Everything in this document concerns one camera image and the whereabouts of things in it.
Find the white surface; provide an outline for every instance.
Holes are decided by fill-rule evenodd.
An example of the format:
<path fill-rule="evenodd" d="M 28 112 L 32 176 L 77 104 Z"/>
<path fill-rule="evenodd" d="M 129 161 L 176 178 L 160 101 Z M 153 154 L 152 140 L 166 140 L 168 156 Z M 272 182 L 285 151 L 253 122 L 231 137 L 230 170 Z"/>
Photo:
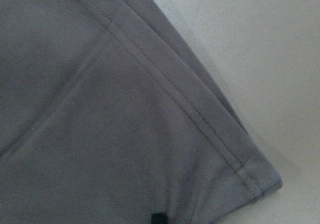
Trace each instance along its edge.
<path fill-rule="evenodd" d="M 155 0 L 283 179 L 220 224 L 320 224 L 320 0 Z"/>

